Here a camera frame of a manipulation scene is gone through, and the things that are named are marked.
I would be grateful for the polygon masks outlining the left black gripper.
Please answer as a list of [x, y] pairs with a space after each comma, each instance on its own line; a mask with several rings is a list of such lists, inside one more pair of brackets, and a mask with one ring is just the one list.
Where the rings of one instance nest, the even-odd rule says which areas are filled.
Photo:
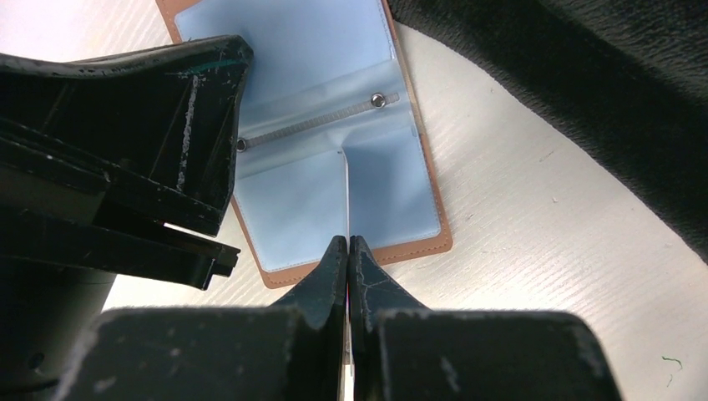
[[239, 250], [224, 212], [45, 137], [1, 136], [1, 393], [47, 396], [117, 276], [200, 290]]

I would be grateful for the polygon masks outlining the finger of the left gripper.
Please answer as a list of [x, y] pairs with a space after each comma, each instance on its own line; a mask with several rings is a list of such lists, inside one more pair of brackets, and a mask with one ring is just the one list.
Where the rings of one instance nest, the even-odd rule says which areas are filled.
[[107, 199], [217, 234], [254, 53], [226, 35], [67, 63], [1, 57], [1, 136], [76, 163]]

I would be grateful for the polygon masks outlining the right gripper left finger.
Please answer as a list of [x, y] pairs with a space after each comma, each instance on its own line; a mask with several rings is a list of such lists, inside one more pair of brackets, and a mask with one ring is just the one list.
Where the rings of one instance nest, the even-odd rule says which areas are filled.
[[80, 338], [57, 400], [339, 400], [348, 244], [267, 307], [125, 308]]

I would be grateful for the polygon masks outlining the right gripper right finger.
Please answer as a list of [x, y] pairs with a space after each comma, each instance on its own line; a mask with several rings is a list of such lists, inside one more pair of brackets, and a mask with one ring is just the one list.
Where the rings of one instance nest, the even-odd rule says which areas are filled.
[[433, 310], [350, 241], [357, 400], [618, 400], [599, 340], [573, 314]]

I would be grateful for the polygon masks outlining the white credit card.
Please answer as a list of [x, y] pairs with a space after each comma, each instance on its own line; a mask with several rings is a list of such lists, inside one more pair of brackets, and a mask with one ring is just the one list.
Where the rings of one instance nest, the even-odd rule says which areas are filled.
[[[338, 153], [341, 155], [344, 163], [344, 210], [345, 210], [345, 230], [344, 237], [346, 241], [346, 252], [349, 252], [350, 248], [350, 228], [351, 228], [351, 212], [350, 212], [350, 178], [349, 178], [349, 162], [346, 157], [346, 152], [344, 149], [339, 149]], [[342, 356], [342, 367], [341, 367], [341, 378], [340, 378], [340, 388], [339, 388], [339, 400], [353, 400], [351, 395], [353, 389], [353, 356], [351, 350], [351, 319], [350, 319], [350, 302], [349, 302], [349, 288], [348, 288], [348, 278], [347, 272], [345, 272], [345, 291], [344, 291], [344, 350]]]

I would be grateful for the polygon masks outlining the tan leather card holder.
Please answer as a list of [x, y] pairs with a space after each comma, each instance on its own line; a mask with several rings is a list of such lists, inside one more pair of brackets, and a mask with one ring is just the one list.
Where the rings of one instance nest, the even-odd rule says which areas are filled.
[[170, 37], [238, 35], [254, 60], [231, 202], [266, 287], [297, 283], [344, 236], [390, 264], [449, 251], [432, 151], [384, 1], [160, 1]]

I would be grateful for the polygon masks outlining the black floral plush blanket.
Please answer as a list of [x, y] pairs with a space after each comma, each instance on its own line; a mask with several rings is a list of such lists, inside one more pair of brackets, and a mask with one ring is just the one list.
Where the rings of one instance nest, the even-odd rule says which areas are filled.
[[704, 1], [392, 1], [707, 256]]

